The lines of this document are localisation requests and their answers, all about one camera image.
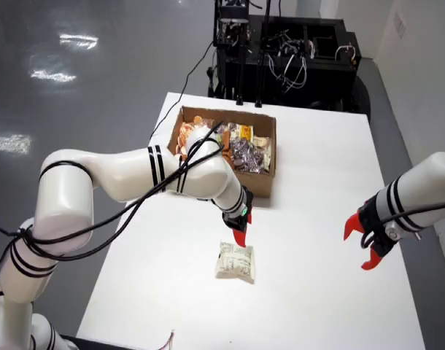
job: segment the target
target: white wall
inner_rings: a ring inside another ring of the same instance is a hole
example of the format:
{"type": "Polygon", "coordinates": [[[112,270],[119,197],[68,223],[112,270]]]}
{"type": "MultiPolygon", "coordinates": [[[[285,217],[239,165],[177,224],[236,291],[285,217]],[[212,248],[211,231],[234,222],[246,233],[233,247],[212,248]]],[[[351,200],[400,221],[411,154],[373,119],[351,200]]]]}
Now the white wall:
{"type": "Polygon", "coordinates": [[[348,31],[355,32],[363,57],[376,57],[392,3],[393,0],[338,0],[336,18],[344,20],[348,31]]]}
{"type": "MultiPolygon", "coordinates": [[[[266,0],[251,0],[254,4],[261,6],[263,9],[257,9],[250,6],[249,13],[251,15],[264,15],[266,11],[266,0]]],[[[279,16],[279,0],[271,0],[270,15],[279,16]]],[[[281,15],[282,17],[295,17],[295,10],[297,8],[297,0],[281,0],[281,15]]]]}
{"type": "MultiPolygon", "coordinates": [[[[396,0],[376,62],[412,163],[445,151],[445,0],[396,0]]],[[[435,227],[445,254],[445,221],[435,227]]]]}
{"type": "Polygon", "coordinates": [[[297,0],[296,17],[318,18],[321,0],[297,0]]]}
{"type": "Polygon", "coordinates": [[[338,13],[338,6],[339,0],[322,0],[322,3],[320,5],[321,18],[336,18],[336,14],[338,13]]]}

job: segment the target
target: plastic wrapper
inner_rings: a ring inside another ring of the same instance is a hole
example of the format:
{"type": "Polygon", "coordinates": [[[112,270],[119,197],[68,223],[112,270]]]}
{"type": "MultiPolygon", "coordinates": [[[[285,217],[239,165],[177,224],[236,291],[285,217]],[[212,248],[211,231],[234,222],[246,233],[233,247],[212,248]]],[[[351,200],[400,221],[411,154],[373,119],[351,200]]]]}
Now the plastic wrapper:
{"type": "Polygon", "coordinates": [[[263,152],[263,170],[269,172],[271,164],[271,139],[269,137],[253,136],[253,144],[263,152]]]}
{"type": "Polygon", "coordinates": [[[237,139],[245,139],[247,141],[253,142],[253,126],[251,125],[240,125],[234,122],[228,123],[228,128],[231,131],[231,141],[237,139]]]}
{"type": "Polygon", "coordinates": [[[193,118],[193,122],[183,122],[180,126],[179,137],[177,138],[176,155],[183,155],[183,158],[185,159],[187,157],[187,149],[185,145],[187,143],[188,136],[196,128],[200,128],[202,126],[212,128],[213,122],[214,120],[204,119],[199,115],[196,115],[193,118]]]}
{"type": "Polygon", "coordinates": [[[246,139],[231,142],[234,168],[238,171],[261,174],[264,155],[261,149],[246,139]]]}
{"type": "Polygon", "coordinates": [[[242,248],[236,244],[222,242],[215,273],[217,279],[240,278],[253,284],[255,282],[253,247],[242,248]]]}

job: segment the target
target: snack bag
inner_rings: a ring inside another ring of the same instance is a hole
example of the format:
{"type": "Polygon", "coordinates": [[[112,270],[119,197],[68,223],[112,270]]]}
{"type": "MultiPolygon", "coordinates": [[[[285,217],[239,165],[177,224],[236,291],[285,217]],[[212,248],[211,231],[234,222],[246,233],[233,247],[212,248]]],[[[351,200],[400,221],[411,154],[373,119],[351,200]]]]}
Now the snack bag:
{"type": "Polygon", "coordinates": [[[216,262],[216,278],[239,277],[251,284],[255,282],[255,255],[253,247],[242,248],[236,244],[220,244],[220,256],[216,262]]]}

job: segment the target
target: cardboard box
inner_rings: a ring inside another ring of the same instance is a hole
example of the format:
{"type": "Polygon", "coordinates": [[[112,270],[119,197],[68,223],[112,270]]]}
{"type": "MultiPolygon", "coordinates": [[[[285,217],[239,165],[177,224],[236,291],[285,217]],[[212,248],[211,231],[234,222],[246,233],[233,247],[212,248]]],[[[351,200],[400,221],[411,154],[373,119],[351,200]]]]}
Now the cardboard box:
{"type": "Polygon", "coordinates": [[[176,124],[172,131],[171,141],[168,148],[175,155],[177,137],[183,122],[191,123],[193,118],[199,115],[202,118],[213,119],[215,123],[238,123],[242,125],[253,125],[253,132],[256,136],[271,138],[271,165],[269,174],[254,174],[235,171],[237,179],[250,191],[255,197],[269,198],[271,195],[271,186],[276,172],[276,119],[264,114],[255,114],[248,112],[225,111],[220,109],[203,109],[183,106],[180,109],[176,124]]]}

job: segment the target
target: black cable bundle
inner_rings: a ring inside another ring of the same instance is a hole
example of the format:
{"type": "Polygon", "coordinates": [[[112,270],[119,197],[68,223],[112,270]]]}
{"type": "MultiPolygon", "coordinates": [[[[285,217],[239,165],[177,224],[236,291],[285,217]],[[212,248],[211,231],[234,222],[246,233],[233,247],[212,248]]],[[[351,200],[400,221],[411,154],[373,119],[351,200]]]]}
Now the black cable bundle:
{"type": "Polygon", "coordinates": [[[189,150],[187,159],[185,162],[182,163],[182,165],[171,175],[167,176],[161,183],[154,186],[151,190],[149,190],[147,193],[145,193],[142,197],[136,199],[134,202],[126,206],[123,210],[119,211],[115,215],[111,216],[109,219],[106,219],[102,222],[99,222],[95,225],[92,225],[90,227],[84,228],[82,230],[79,230],[77,232],[71,233],[67,236],[60,237],[60,238],[54,238],[54,239],[39,239],[34,238],[31,232],[31,229],[26,230],[20,230],[19,233],[9,233],[6,230],[3,230],[0,228],[0,233],[3,233],[4,235],[8,237],[14,237],[6,246],[4,253],[1,256],[0,259],[0,265],[4,261],[4,257],[9,251],[10,247],[15,244],[19,239],[23,239],[28,246],[28,248],[31,249],[31,251],[34,254],[39,255],[40,257],[46,257],[51,260],[55,261],[75,261],[84,259],[86,257],[89,257],[97,252],[100,252],[102,249],[109,246],[120,234],[127,228],[128,224],[138,211],[139,207],[143,204],[143,202],[151,197],[152,195],[159,193],[164,187],[171,184],[174,180],[180,179],[181,176],[184,176],[184,179],[186,177],[187,172],[193,168],[194,166],[197,166],[198,164],[204,162],[205,160],[208,160],[209,158],[214,157],[215,155],[219,154],[223,150],[223,146],[221,146],[219,149],[209,153],[208,155],[205,155],[204,157],[201,157],[197,159],[196,161],[189,164],[189,162],[192,160],[193,156],[197,153],[197,151],[200,149],[200,147],[203,145],[206,141],[214,141],[214,139],[210,139],[212,133],[214,133],[221,125],[222,123],[216,124],[201,140],[197,141],[192,148],[189,150]],[[122,215],[124,215],[126,212],[131,210],[130,215],[128,216],[127,220],[120,226],[120,228],[117,230],[117,232],[111,236],[109,239],[107,239],[104,243],[100,244],[94,249],[89,250],[88,252],[84,252],[77,255],[71,255],[71,256],[56,256],[52,255],[49,252],[46,252],[43,248],[41,248],[39,245],[52,245],[52,244],[59,244],[65,241],[68,241],[70,239],[76,238],[78,236],[81,236],[83,234],[89,233],[92,230],[95,230],[96,228],[101,228],[105,225],[108,225],[109,223],[115,221],[116,219],[120,218],[122,215]]]}

